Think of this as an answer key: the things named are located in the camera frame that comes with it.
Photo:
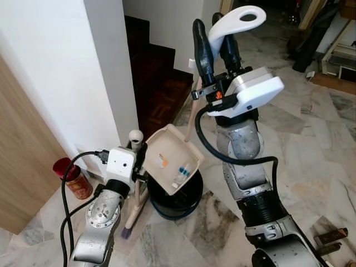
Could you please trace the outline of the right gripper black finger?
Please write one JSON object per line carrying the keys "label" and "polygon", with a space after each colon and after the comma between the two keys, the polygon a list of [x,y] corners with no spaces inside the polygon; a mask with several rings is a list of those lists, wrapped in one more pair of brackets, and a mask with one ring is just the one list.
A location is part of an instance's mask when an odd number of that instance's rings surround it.
{"label": "right gripper black finger", "polygon": [[239,46],[234,38],[236,28],[228,21],[223,21],[224,15],[215,12],[212,15],[211,46],[214,53],[219,53],[229,74],[242,74]]}
{"label": "right gripper black finger", "polygon": [[207,38],[206,28],[202,20],[196,18],[192,24],[194,37],[194,61],[204,86],[214,84],[214,54]]}

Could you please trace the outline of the beige dustpan with white handle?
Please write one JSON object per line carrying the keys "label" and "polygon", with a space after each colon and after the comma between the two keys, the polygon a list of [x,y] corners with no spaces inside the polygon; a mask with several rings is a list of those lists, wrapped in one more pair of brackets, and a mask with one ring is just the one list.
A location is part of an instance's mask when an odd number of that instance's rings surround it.
{"label": "beige dustpan with white handle", "polygon": [[206,159],[203,149],[229,166],[227,179],[237,199],[270,190],[257,167],[275,159],[260,157],[257,111],[283,90],[283,82],[266,68],[244,68],[234,38],[265,19],[262,8],[245,6],[216,13],[209,29],[202,20],[194,21],[190,64],[200,82],[191,98],[195,103],[206,100],[206,105],[193,107],[190,127],[200,145],[191,142],[189,132],[169,124],[148,139],[145,153],[145,170],[168,194],[177,193],[198,173]]}

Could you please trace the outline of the beige broom with purple bristles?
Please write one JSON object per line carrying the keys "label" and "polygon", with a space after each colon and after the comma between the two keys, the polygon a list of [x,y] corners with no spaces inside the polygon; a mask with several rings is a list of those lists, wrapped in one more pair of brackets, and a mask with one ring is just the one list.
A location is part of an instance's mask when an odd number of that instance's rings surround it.
{"label": "beige broom with purple bristles", "polygon": [[[140,145],[144,142],[144,135],[141,130],[131,130],[129,133],[129,140],[131,149],[136,153],[140,149]],[[129,239],[132,233],[132,229],[134,229],[135,223],[139,218],[143,207],[148,199],[149,192],[147,190],[147,186],[145,189],[141,189],[141,183],[144,181],[138,181],[135,183],[135,196],[132,198],[131,203],[131,211],[128,215],[128,219],[126,221],[125,227],[122,230],[121,237],[123,239]]]}

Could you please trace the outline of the clear plastic wrapper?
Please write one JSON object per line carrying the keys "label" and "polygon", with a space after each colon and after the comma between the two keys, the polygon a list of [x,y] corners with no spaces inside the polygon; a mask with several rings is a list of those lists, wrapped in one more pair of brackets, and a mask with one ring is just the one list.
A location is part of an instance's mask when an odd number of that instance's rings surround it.
{"label": "clear plastic wrapper", "polygon": [[181,188],[191,177],[193,173],[192,165],[190,163],[183,163],[181,167],[175,171],[175,175],[171,179],[171,186],[175,189]]}

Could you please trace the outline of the dark brown floor piece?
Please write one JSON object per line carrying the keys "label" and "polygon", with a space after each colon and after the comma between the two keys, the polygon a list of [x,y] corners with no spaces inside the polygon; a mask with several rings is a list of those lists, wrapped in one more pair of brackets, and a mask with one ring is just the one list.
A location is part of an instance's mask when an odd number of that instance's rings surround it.
{"label": "dark brown floor piece", "polygon": [[340,241],[348,237],[349,231],[346,228],[338,228],[336,230],[331,230],[325,234],[320,234],[314,236],[314,241],[318,246],[325,246],[330,243]]}
{"label": "dark brown floor piece", "polygon": [[341,247],[342,247],[341,242],[335,242],[322,246],[320,249],[318,249],[317,252],[318,254],[320,254],[320,256],[328,256],[333,252],[339,251]]}

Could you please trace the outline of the round black bin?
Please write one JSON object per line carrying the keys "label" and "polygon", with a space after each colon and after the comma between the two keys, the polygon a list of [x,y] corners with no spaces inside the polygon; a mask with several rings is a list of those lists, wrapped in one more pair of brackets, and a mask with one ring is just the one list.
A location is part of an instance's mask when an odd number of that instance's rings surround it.
{"label": "round black bin", "polygon": [[173,195],[168,195],[152,177],[147,181],[150,203],[160,216],[167,220],[179,220],[191,214],[202,199],[203,188],[200,171]]}

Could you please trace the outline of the dark wooden staircase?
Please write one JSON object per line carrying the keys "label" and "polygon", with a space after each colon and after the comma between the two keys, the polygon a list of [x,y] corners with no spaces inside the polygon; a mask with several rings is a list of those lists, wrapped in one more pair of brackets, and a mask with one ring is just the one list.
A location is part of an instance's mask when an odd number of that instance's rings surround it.
{"label": "dark wooden staircase", "polygon": [[178,117],[193,75],[174,69],[175,49],[150,43],[149,21],[124,18],[139,129],[148,138]]}

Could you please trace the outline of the brown flat board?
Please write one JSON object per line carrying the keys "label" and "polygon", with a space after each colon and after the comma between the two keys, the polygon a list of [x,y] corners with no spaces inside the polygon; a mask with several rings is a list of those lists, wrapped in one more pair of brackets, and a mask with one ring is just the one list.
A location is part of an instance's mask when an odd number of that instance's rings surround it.
{"label": "brown flat board", "polygon": [[335,76],[324,75],[322,73],[316,73],[310,82],[317,86],[328,87],[336,91],[346,92],[353,96],[356,95],[356,82],[346,81]]}

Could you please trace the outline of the white boxy appliance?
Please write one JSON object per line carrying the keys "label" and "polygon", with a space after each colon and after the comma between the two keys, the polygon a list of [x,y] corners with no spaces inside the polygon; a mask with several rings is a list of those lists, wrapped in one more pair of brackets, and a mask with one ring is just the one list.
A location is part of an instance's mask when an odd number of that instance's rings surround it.
{"label": "white boxy appliance", "polygon": [[356,47],[341,44],[336,38],[319,62],[320,73],[356,82]]}

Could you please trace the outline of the light wooden panel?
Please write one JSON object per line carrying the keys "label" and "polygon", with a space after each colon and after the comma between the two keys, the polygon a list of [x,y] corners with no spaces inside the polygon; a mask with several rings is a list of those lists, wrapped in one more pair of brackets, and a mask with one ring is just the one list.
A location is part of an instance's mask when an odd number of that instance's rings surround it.
{"label": "light wooden panel", "polygon": [[61,145],[0,55],[0,228],[20,234],[55,194]]}

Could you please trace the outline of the beige door frame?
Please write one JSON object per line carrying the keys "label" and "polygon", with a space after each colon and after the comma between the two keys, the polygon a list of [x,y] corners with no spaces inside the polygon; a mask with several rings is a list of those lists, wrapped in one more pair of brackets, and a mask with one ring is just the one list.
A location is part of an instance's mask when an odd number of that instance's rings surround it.
{"label": "beige door frame", "polygon": [[229,13],[233,9],[234,0],[220,0],[219,12],[223,15]]}

